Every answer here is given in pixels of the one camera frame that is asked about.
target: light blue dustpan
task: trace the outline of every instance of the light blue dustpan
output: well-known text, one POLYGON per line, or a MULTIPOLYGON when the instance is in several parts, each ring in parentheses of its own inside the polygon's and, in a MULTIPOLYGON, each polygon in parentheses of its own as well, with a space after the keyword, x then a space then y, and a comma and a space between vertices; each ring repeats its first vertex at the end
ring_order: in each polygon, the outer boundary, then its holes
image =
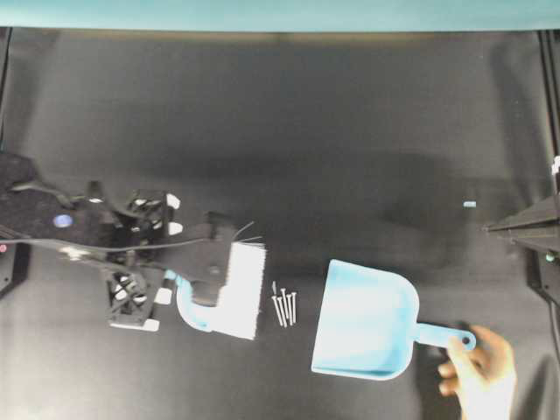
POLYGON ((384 381, 410 364, 414 341, 447 347, 457 337, 472 350, 471 332, 418 324, 414 286, 395 273, 332 260, 311 370, 384 381))

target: teal wall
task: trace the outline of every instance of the teal wall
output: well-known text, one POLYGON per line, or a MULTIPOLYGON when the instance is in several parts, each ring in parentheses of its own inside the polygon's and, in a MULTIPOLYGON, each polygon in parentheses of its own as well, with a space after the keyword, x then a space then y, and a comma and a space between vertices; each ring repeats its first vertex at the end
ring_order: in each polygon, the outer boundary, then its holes
POLYGON ((0 0, 0 25, 211 32, 560 28, 560 0, 0 0))

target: black table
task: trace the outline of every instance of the black table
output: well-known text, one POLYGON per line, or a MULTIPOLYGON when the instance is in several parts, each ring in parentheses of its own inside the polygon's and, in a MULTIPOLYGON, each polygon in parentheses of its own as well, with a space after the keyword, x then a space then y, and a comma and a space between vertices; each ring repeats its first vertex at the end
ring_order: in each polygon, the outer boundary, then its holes
POLYGON ((2 419, 458 418, 435 348, 392 381, 311 373, 334 257, 406 276, 422 321, 503 334, 516 418, 558 418, 534 257, 481 232, 552 191, 536 34, 16 29, 7 68, 7 150, 72 191, 169 188, 186 220, 256 221, 265 293, 276 280, 300 299, 287 330, 267 299, 255 342, 194 331, 175 307, 158 333, 118 330, 95 270, 34 249, 0 302, 2 419))

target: finger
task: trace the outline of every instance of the finger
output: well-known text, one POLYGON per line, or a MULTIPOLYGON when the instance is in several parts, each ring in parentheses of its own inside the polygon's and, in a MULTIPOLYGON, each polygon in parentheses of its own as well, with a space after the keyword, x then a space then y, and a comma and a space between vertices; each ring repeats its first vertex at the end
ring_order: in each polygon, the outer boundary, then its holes
POLYGON ((490 346, 496 358, 513 360, 514 350, 502 336, 481 325, 474 325, 472 330, 490 346))
POLYGON ((451 360, 439 365, 437 367, 437 371, 442 378, 452 378, 453 376, 457 376, 457 372, 455 371, 455 367, 453 366, 453 362, 451 360))
POLYGON ((452 396, 459 389, 459 379, 445 379, 439 383, 439 392, 442 396, 452 396))
POLYGON ((472 361, 476 361, 483 369, 486 369, 490 363, 490 356, 482 347, 475 347, 468 355, 472 361))
POLYGON ((468 352, 465 351, 463 344, 458 338, 451 338, 447 353, 455 366, 458 378, 463 383, 481 379, 479 371, 474 366, 473 361, 469 358, 468 352))

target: hand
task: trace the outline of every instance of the hand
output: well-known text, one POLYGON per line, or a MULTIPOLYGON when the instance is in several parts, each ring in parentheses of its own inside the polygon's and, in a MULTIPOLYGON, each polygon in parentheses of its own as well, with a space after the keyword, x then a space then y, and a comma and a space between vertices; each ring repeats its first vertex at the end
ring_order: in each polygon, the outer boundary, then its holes
POLYGON ((444 380, 439 384, 443 396, 456 395, 463 420, 508 420, 514 401, 514 350, 500 335, 483 326, 472 330, 487 344, 465 351, 458 339, 451 339, 450 360, 438 368, 444 380))

